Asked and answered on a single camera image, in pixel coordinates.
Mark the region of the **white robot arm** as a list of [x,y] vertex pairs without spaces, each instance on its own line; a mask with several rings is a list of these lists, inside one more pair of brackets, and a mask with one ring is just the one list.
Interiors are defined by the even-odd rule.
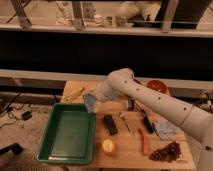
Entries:
[[138,84],[129,68],[111,72],[93,94],[98,101],[124,94],[160,114],[202,144],[197,171],[213,171],[213,114]]

